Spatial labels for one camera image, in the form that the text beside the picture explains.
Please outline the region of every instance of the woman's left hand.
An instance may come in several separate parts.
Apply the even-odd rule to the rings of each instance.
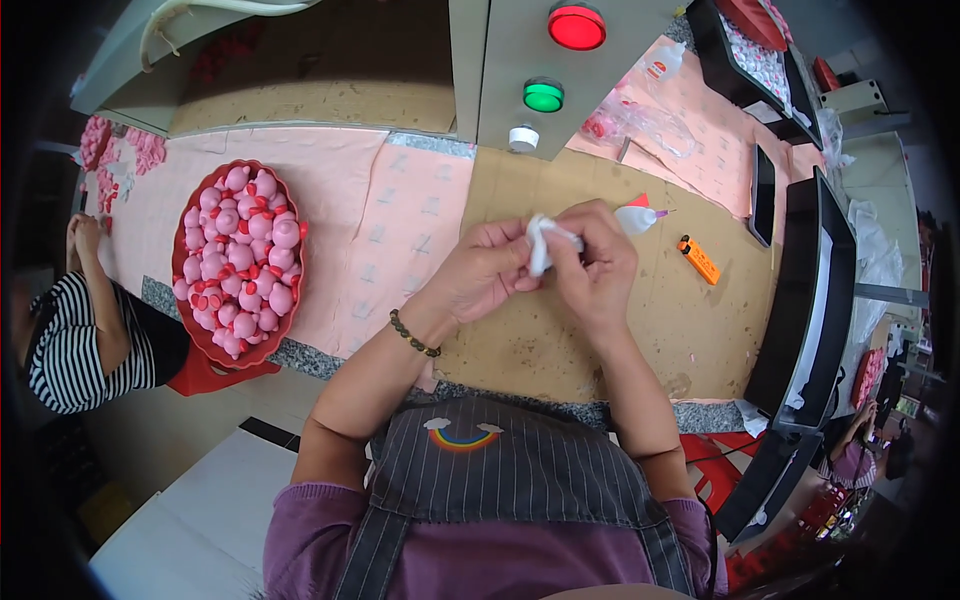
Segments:
[[[525,232],[522,219],[471,227],[405,312],[430,311],[455,327],[487,315],[515,292],[538,289],[540,280],[527,273]]]

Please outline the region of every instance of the black phone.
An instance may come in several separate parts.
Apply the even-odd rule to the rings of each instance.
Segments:
[[[750,192],[750,220],[747,222],[750,233],[763,245],[770,248],[774,238],[774,192],[776,174],[774,163],[763,152],[759,144],[754,144],[754,181]]]

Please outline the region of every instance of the red oval tray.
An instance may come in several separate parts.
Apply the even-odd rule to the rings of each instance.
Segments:
[[[290,195],[290,187],[287,185],[286,181],[282,180],[279,175],[276,174],[274,169],[260,163],[258,160],[234,160],[230,164],[222,164],[217,167],[213,173],[207,175],[204,180],[200,182],[200,185],[197,187],[197,189],[190,194],[190,200],[187,201],[186,206],[183,208],[183,212],[180,214],[180,222],[177,224],[177,233],[174,235],[174,251],[171,258],[171,266],[173,267],[174,275],[183,275],[183,261],[186,260],[187,257],[185,243],[186,230],[183,226],[183,216],[186,215],[186,212],[193,206],[200,207],[200,193],[203,190],[205,190],[207,187],[211,187],[220,177],[226,177],[227,172],[229,172],[229,170],[233,167],[243,167],[247,165],[250,166],[251,173],[253,174],[256,174],[260,169],[266,169],[267,173],[270,173],[276,178],[277,190],[286,195],[287,202],[289,202],[290,207],[293,208],[294,215],[297,216],[298,221],[300,220],[300,213],[297,210],[297,203],[294,202]],[[290,310],[290,312],[280,317],[279,329],[277,331],[270,332],[269,340],[266,342],[261,342],[256,346],[251,345],[250,349],[241,354],[240,358],[236,360],[233,360],[233,357],[227,354],[223,348],[220,348],[213,343],[212,332],[207,331],[201,327],[200,324],[193,320],[193,308],[190,307],[190,303],[187,301],[177,300],[177,310],[180,312],[180,316],[183,318],[183,326],[193,339],[193,343],[204,351],[204,354],[206,354],[207,358],[227,368],[245,369],[246,367],[252,367],[254,365],[261,364],[267,359],[267,356],[270,356],[276,351],[276,348],[280,345],[280,340],[286,337],[287,333],[290,331],[290,326],[293,324],[294,315],[297,313],[297,309],[300,307],[300,301],[302,300],[302,292],[304,289],[303,283],[306,281],[307,273],[306,252],[304,251],[303,242],[300,242],[299,253],[300,267],[302,272],[300,275],[300,282],[297,284],[298,300],[294,303],[294,307]]]

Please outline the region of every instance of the glue bottle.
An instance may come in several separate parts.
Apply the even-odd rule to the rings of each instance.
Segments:
[[[654,210],[646,206],[620,206],[613,212],[613,216],[620,222],[624,233],[639,235],[653,226],[659,217],[665,216],[668,211]]]
[[[685,48],[685,41],[669,46],[659,46],[650,53],[650,56],[644,57],[643,67],[647,76],[663,83],[676,75],[684,63]]]

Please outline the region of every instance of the apron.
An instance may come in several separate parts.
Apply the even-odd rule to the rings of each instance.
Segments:
[[[386,595],[413,521],[604,523],[636,531],[654,583],[693,595],[686,556],[643,472],[604,434],[484,398],[405,410],[375,461],[338,599]]]

